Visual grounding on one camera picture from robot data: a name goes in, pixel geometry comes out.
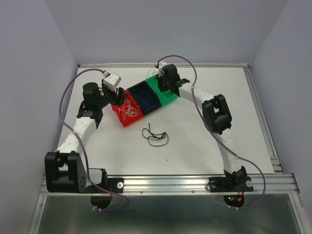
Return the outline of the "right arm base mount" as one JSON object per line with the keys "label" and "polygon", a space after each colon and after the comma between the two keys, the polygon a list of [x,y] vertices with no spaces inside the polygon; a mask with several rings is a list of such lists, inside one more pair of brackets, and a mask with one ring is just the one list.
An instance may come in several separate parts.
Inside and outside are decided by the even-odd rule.
{"label": "right arm base mount", "polygon": [[253,186],[248,187],[246,182],[250,177],[241,181],[233,181],[227,177],[210,177],[206,189],[212,193],[229,193],[229,192],[252,192]]}

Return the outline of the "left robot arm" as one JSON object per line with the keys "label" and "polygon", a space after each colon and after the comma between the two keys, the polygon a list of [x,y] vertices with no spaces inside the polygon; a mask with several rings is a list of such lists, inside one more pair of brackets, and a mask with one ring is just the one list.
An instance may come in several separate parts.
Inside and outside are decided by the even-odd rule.
{"label": "left robot arm", "polygon": [[51,193],[83,193],[90,186],[104,192],[108,188],[108,179],[101,175],[91,180],[85,145],[99,127],[103,108],[109,104],[121,106],[127,95],[121,87],[99,87],[95,82],[85,84],[82,95],[74,126],[64,123],[70,134],[44,158],[46,187]]}

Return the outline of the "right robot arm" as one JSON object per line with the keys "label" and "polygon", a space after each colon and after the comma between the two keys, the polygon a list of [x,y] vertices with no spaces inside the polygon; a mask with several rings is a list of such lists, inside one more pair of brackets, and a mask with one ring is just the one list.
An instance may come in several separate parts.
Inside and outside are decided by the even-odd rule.
{"label": "right robot arm", "polygon": [[225,173],[224,184],[229,190],[236,190],[247,178],[247,172],[234,152],[234,142],[231,134],[232,115],[223,95],[211,95],[196,88],[187,79],[181,79],[174,64],[157,62],[156,76],[161,92],[171,91],[177,96],[192,102],[202,119],[204,126],[217,141],[223,160]]}

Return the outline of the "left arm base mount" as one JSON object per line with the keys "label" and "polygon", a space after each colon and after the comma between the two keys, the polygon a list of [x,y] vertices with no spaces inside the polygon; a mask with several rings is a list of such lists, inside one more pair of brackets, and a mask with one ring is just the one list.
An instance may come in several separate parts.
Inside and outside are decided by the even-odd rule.
{"label": "left arm base mount", "polygon": [[102,181],[99,183],[96,183],[96,185],[110,192],[122,194],[124,190],[124,178],[108,177],[108,178],[102,179]]}

